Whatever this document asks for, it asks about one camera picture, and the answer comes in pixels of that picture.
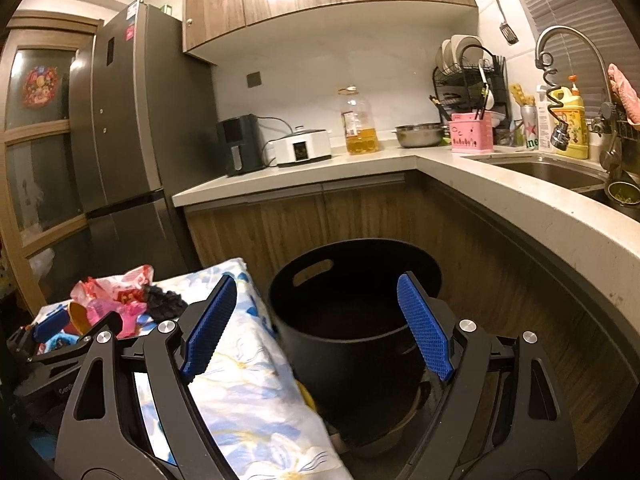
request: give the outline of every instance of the hanging spatula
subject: hanging spatula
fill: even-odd
[[[507,17],[504,15],[504,11],[502,10],[502,6],[500,4],[500,0],[495,0],[498,4],[498,9],[500,9],[500,13],[502,15],[502,23],[500,24],[500,32],[504,36],[504,39],[507,40],[507,43],[510,45],[518,43],[520,40],[516,36],[516,33],[513,31],[509,23],[507,23]]]

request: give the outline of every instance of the window blinds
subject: window blinds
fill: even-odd
[[[606,65],[615,63],[640,93],[640,49],[611,0],[524,0],[538,33],[551,25],[567,25],[580,30],[598,47]],[[546,44],[554,56],[556,84],[568,86],[568,77],[578,76],[587,116],[600,110],[605,81],[589,47],[569,35],[556,36]]]

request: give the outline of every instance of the black bucket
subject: black bucket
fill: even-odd
[[[296,377],[353,447],[387,434],[415,405],[424,361],[396,297],[408,270],[438,295],[436,261],[382,238],[309,251],[271,283],[273,320]]]

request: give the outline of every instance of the faucet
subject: faucet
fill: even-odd
[[[551,135],[551,144],[554,145],[558,150],[561,150],[563,152],[567,149],[567,146],[569,144],[569,125],[566,123],[566,121],[563,121],[561,118],[559,118],[554,112],[555,108],[562,107],[562,101],[551,95],[551,92],[559,90],[561,87],[560,85],[554,85],[547,79],[548,76],[557,74],[558,69],[551,68],[554,63],[554,57],[550,52],[545,51],[546,42],[553,36],[562,33],[571,34],[572,36],[583,40],[584,43],[591,47],[591,50],[593,50],[593,53],[596,55],[596,57],[598,58],[598,62],[600,63],[602,75],[604,76],[605,86],[607,88],[607,101],[604,102],[600,107],[600,113],[602,114],[603,118],[609,121],[610,130],[612,133],[609,148],[605,152],[600,153],[600,165],[604,168],[605,171],[615,171],[616,169],[620,168],[620,165],[622,163],[622,147],[620,145],[620,140],[618,139],[618,126],[616,124],[617,113],[613,105],[613,94],[611,92],[611,86],[609,84],[609,75],[607,75],[607,69],[605,67],[604,60],[602,59],[602,54],[600,54],[598,48],[593,44],[593,41],[587,38],[583,33],[581,33],[579,30],[567,27],[565,25],[555,25],[553,27],[546,28],[542,32],[542,34],[540,34],[538,42],[536,43],[536,67],[540,70],[545,71],[543,79],[547,84],[546,95],[551,101],[551,104],[548,106],[548,110],[549,113],[551,113],[551,115],[553,115],[553,117],[558,120],[558,126],[555,127]]]

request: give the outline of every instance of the orange cap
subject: orange cap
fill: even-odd
[[[569,81],[571,81],[574,84],[574,87],[571,88],[571,95],[580,95],[580,91],[578,90],[578,87],[575,85],[575,82],[578,81],[578,76],[575,74],[571,74],[569,76]]]

